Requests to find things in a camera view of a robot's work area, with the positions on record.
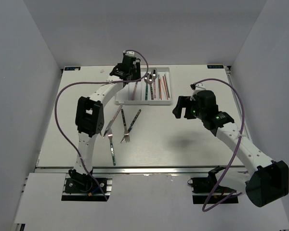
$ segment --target gray wall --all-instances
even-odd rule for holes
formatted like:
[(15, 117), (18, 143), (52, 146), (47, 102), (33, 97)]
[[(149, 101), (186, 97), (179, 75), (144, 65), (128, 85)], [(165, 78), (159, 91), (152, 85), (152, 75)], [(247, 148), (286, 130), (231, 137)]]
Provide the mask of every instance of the gray wall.
[[(289, 166), (289, 0), (269, 0), (233, 65), (253, 142)], [(289, 195), (283, 198), (289, 219)]]
[(59, 79), (23, 1), (0, 0), (0, 231), (10, 230), (34, 169)]
[(113, 65), (136, 49), (152, 64), (232, 64), (266, 0), (25, 0), (60, 67)]

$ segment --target table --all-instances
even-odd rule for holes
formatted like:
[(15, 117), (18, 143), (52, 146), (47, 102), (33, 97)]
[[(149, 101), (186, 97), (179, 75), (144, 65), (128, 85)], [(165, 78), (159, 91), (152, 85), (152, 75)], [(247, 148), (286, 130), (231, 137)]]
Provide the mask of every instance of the table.
[[(232, 155), (229, 148), (206, 130), (198, 119), (176, 119), (172, 110), (179, 95), (191, 95), (190, 84), (205, 78), (218, 78), (228, 82), (224, 69), (208, 69), (206, 65), (151, 65), (169, 67), (173, 102), (170, 106), (123, 106), (127, 124), (139, 109), (142, 110), (131, 132), (131, 142), (120, 144), (123, 123), (119, 114), (112, 126), (117, 167), (208, 167), (226, 165)], [(83, 66), (79, 71), (64, 71), (59, 90), (79, 81), (105, 81), (112, 66)], [(240, 124), (240, 116), (230, 88), (220, 82), (208, 81), (205, 87), (212, 90), (221, 111), (227, 112)], [(59, 123), (66, 135), (78, 142), (75, 125), (77, 101), (89, 96), (100, 85), (77, 85), (67, 89), (58, 103)], [(104, 109), (105, 126), (118, 106), (114, 97)], [(77, 153), (59, 133), (54, 113), (43, 141), (37, 167), (73, 167)], [(109, 140), (98, 137), (93, 152), (94, 167), (113, 167)], [(233, 165), (242, 165), (235, 159)]]

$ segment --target black label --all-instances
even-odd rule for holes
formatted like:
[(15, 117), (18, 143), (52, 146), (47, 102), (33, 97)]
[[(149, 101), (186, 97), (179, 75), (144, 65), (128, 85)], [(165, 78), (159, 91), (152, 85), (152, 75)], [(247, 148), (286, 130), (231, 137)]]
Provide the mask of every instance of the black label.
[(208, 69), (223, 69), (223, 65), (207, 65)]
[(79, 71), (80, 66), (67, 66), (64, 68), (65, 71)]

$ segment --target white tray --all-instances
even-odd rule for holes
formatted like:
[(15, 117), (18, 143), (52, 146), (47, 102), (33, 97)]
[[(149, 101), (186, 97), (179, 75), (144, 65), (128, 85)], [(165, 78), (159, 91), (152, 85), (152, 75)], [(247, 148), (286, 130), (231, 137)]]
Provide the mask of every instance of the white tray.
[[(170, 71), (168, 67), (150, 67), (149, 68), (149, 73), (151, 73), (153, 70), (156, 70), (157, 73), (160, 76), (162, 88), (161, 88), (161, 93), (162, 97), (161, 99), (159, 98), (159, 93), (158, 93), (158, 78), (156, 78), (155, 83), (156, 83), (156, 98), (154, 100), (151, 100), (151, 93), (150, 93), (150, 85), (148, 85), (148, 95), (147, 95), (147, 100), (145, 100), (145, 87), (146, 83), (144, 80), (141, 82), (137, 83), (137, 88), (136, 92), (133, 97), (133, 92), (135, 88), (136, 83), (129, 83), (125, 88), (123, 88), (121, 91), (119, 91), (116, 96), (115, 96), (115, 102), (116, 104), (124, 104), (124, 105), (134, 105), (134, 104), (148, 104), (148, 105), (170, 105), (172, 102), (172, 88), (171, 88), (171, 78), (170, 78)], [(141, 76), (145, 74), (146, 68), (141, 68)], [(164, 81), (163, 81), (163, 76), (165, 76), (167, 85), (168, 85), (168, 90), (169, 90), (169, 95), (170, 97), (167, 99), (163, 88), (165, 89)]]

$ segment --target fork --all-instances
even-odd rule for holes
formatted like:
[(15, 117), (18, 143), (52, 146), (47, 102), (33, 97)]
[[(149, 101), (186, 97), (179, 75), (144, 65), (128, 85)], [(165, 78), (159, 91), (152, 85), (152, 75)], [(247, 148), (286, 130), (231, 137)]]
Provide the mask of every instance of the fork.
[(121, 113), (122, 113), (122, 119), (123, 119), (123, 125), (124, 125), (124, 137), (125, 137), (125, 142), (127, 143), (127, 142), (130, 142), (130, 133), (127, 131), (127, 128), (126, 128), (126, 121), (125, 121), (123, 109), (121, 109)]
[(114, 145), (112, 144), (112, 136), (113, 136), (113, 134), (112, 134), (111, 128), (109, 128), (107, 130), (107, 133), (108, 133), (108, 138), (109, 138), (109, 141), (110, 141), (110, 151), (111, 151), (112, 163), (113, 163), (114, 166), (116, 166)]

